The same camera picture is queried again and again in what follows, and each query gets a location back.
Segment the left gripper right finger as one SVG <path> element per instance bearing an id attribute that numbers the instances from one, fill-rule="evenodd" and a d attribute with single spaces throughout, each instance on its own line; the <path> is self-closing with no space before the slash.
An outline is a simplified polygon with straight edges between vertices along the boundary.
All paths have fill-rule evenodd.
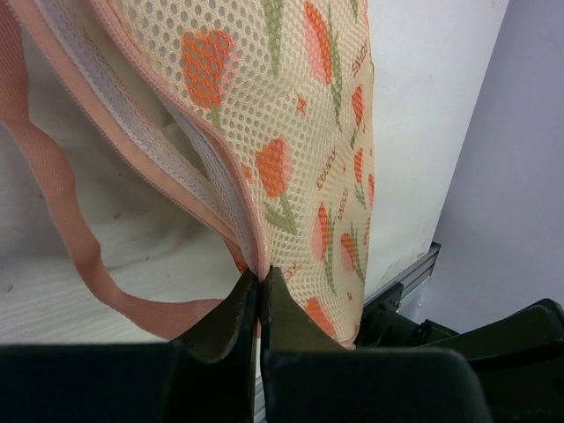
<path id="1" fill-rule="evenodd" d="M 337 422 L 337 384 L 330 368 L 348 351 L 330 338 L 293 299 L 282 270 L 270 268 L 260 312 L 261 375 L 269 422 Z"/>

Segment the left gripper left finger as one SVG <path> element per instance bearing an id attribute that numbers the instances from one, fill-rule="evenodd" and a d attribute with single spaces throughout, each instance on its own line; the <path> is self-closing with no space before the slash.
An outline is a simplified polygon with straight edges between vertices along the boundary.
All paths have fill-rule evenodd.
<path id="1" fill-rule="evenodd" d="M 168 422 L 254 419 L 257 303 L 257 277 L 244 271 L 215 309 L 172 342 Z"/>

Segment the floral mesh laundry bag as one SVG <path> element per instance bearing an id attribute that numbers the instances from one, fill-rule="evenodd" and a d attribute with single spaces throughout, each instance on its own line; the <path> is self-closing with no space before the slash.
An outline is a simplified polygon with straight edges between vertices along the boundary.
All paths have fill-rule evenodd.
<path id="1" fill-rule="evenodd" d="M 11 2 L 1 4 L 1 121 L 89 291 L 142 330 L 174 338 L 214 301 L 148 301 L 109 275 L 79 210 L 69 161 L 30 119 L 22 37 L 31 35 Z M 265 279 L 278 267 L 308 316 L 351 347 L 360 330 L 374 203 L 367 3 L 90 2 L 153 91 L 202 123 L 226 155 L 260 261 L 259 272 L 237 262 L 215 230 L 238 268 Z"/>

